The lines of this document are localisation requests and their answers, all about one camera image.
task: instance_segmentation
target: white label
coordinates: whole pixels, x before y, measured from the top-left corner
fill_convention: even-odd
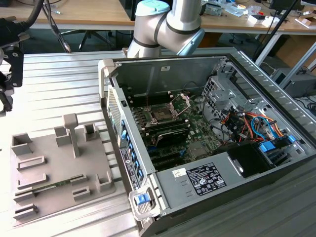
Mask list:
[[[161,67],[162,72],[169,71],[169,70],[170,70],[170,66]]]
[[[172,171],[172,173],[173,173],[173,176],[175,177],[175,178],[177,178],[177,177],[180,177],[180,176],[182,176],[182,175],[186,175],[187,173],[186,173],[186,169],[185,168],[181,168],[181,169],[176,169],[176,170],[173,170]]]
[[[219,180],[219,181],[217,181],[217,184],[221,184],[221,183],[223,183],[224,182],[224,180]]]

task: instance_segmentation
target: monitor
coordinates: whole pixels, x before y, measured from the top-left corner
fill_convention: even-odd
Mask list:
[[[276,10],[280,14],[283,10],[289,9],[293,4],[293,0],[272,0],[269,9]],[[303,10],[304,6],[298,1],[292,10]]]
[[[316,0],[301,0],[301,5],[316,6]]]

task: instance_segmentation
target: green circuit board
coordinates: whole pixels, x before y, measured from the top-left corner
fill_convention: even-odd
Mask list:
[[[138,126],[141,131],[142,126],[154,127],[155,124],[150,124],[153,117],[156,118],[156,122],[159,124],[166,124],[169,121],[175,120],[188,120],[189,135],[185,140],[181,142],[171,142],[169,146],[158,148],[152,139],[143,137],[143,141],[147,148],[148,154],[154,166],[158,170],[164,170],[170,168],[170,166],[181,165],[184,163],[190,163],[192,161],[209,157],[213,155],[214,151],[221,145],[219,139],[215,133],[210,129],[208,122],[201,114],[198,104],[189,99],[190,106],[187,108],[186,101],[181,97],[177,97],[172,102],[173,109],[180,113],[179,116],[171,116],[168,111],[170,106],[168,104],[151,105],[147,107],[132,108],[134,114],[143,115],[143,120],[139,122]]]

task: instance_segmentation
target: motherboard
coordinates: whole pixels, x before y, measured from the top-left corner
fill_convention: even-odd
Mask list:
[[[180,93],[169,103],[132,108],[156,170],[209,157],[221,145],[199,106]]]

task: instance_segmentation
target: warning label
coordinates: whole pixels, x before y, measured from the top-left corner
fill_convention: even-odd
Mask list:
[[[187,175],[199,196],[226,186],[214,163],[187,170]]]

